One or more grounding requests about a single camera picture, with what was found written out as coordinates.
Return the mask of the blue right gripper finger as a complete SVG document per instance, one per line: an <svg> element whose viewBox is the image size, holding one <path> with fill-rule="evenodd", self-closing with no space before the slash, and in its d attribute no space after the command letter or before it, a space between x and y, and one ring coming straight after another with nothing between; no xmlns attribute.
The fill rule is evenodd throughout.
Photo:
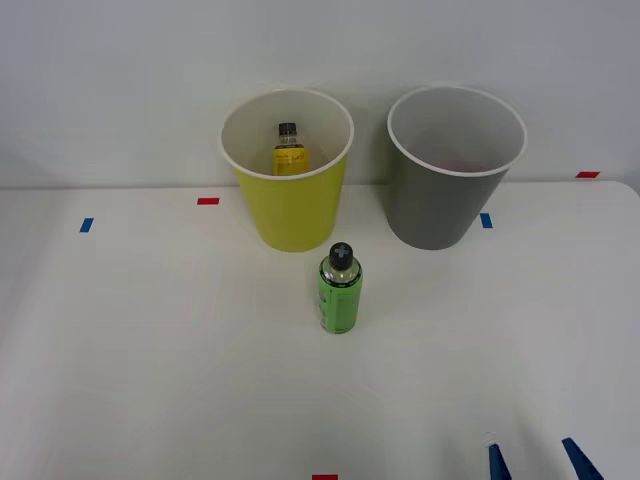
<svg viewBox="0 0 640 480"><path fill-rule="evenodd" d="M563 439L562 445L578 480L604 480L602 474L572 438Z"/></svg>
<svg viewBox="0 0 640 480"><path fill-rule="evenodd" d="M491 480L511 480L511 474L498 444L488 447L489 471Z"/></svg>

